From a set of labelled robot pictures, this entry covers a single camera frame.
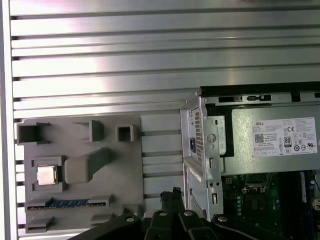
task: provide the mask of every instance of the metal bracket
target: metal bracket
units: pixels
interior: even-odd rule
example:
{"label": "metal bracket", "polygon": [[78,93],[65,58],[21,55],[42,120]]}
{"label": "metal bracket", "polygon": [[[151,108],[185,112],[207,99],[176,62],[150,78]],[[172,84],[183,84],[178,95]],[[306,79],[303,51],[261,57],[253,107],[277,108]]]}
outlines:
{"label": "metal bracket", "polygon": [[223,189],[220,167],[219,131],[213,119],[203,114],[202,131],[204,145],[204,162],[202,163],[203,175],[207,181],[208,219],[216,214],[223,214]]}

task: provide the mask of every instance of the gray plastic surface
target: gray plastic surface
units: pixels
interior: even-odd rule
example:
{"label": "gray plastic surface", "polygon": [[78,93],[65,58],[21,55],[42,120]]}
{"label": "gray plastic surface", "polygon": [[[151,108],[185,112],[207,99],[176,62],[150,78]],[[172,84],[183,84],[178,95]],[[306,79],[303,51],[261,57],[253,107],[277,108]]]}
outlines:
{"label": "gray plastic surface", "polygon": [[94,174],[110,162],[109,151],[101,148],[86,155],[65,161],[65,181],[68,184],[84,184],[92,180]]}
{"label": "gray plastic surface", "polygon": [[99,121],[89,120],[85,122],[75,122],[74,124],[80,124],[87,128],[87,136],[84,136],[80,140],[88,143],[97,142],[104,138],[104,126]]}
{"label": "gray plastic surface", "polygon": [[46,122],[33,122],[31,124],[18,123],[17,124],[17,145],[39,145],[48,144],[49,141],[43,139],[41,131],[44,127],[49,126]]}
{"label": "gray plastic surface", "polygon": [[[101,141],[81,140],[88,136],[88,126],[76,123],[90,121],[98,121],[103,126],[104,138]],[[37,231],[36,228],[39,228],[39,231],[89,228],[92,224],[102,223],[108,219],[102,217],[98,220],[98,217],[94,216],[116,216],[123,212],[124,206],[129,212],[140,213],[139,208],[144,204],[142,144],[136,133],[134,141],[118,142],[115,131],[117,126],[132,126],[139,130],[141,128],[139,115],[28,119],[23,124],[35,123],[49,123],[41,129],[40,137],[50,143],[24,146],[25,211],[28,233],[34,233]],[[95,156],[93,153],[99,155],[98,153],[104,151],[101,149],[107,149],[108,152],[108,157],[102,161],[103,165],[100,156],[93,157]],[[92,180],[89,182],[64,183],[65,187],[62,190],[57,184],[38,186],[37,164],[57,165],[59,183],[63,183],[66,180],[65,173],[69,173],[65,163],[67,162],[68,166],[69,160],[78,159],[81,162],[83,158],[88,160],[88,168],[78,168],[78,162],[74,165],[73,171],[83,178],[83,172],[88,170],[92,175]],[[58,159],[61,159],[62,166],[59,166]],[[90,203],[103,202],[105,206],[27,209],[35,204],[44,205],[51,198],[54,201],[89,199]],[[46,227],[33,225],[36,220],[52,217],[54,217],[53,224],[47,224]]]}
{"label": "gray plastic surface", "polygon": [[33,234],[45,233],[50,227],[50,225],[53,223],[53,221],[53,217],[32,219],[30,222],[27,223],[25,230],[28,233]]}

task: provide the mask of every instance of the connector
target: connector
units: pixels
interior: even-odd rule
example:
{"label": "connector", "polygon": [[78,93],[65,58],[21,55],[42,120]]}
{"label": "connector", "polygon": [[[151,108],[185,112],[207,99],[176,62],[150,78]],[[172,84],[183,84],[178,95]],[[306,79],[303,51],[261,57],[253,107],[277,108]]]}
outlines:
{"label": "connector", "polygon": [[320,210],[320,199],[314,199],[312,203],[313,209]]}

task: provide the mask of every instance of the screw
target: screw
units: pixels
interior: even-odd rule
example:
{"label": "screw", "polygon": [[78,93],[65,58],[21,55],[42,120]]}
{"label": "screw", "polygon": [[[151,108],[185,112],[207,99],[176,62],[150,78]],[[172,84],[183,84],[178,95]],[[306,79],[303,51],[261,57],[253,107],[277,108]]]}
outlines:
{"label": "screw", "polygon": [[192,214],[193,214],[193,213],[192,213],[191,211],[185,211],[185,212],[184,212],[184,215],[185,215],[185,216],[191,216]]}
{"label": "screw", "polygon": [[213,144],[213,143],[217,140],[217,137],[216,137],[216,135],[210,133],[210,134],[206,137],[206,139],[208,140],[209,143]]}
{"label": "screw", "polygon": [[218,221],[225,223],[226,221],[228,221],[228,218],[226,218],[225,216],[219,216]]}

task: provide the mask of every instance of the electronic component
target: electronic component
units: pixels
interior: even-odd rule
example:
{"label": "electronic component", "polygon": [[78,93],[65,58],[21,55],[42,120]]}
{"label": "electronic component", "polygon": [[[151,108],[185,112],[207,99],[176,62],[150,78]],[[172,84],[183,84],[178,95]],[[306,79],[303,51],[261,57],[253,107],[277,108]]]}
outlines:
{"label": "electronic component", "polygon": [[271,173],[247,174],[244,181],[245,191],[260,189],[264,193],[269,188],[271,177]]}
{"label": "electronic component", "polygon": [[78,208],[78,207],[103,207],[106,202],[90,203],[90,199],[78,200],[52,200],[43,206],[31,206],[28,210],[45,210],[45,209],[64,209],[64,208]]}
{"label": "electronic component", "polygon": [[57,183],[57,168],[54,165],[39,165],[36,168],[39,186]]}

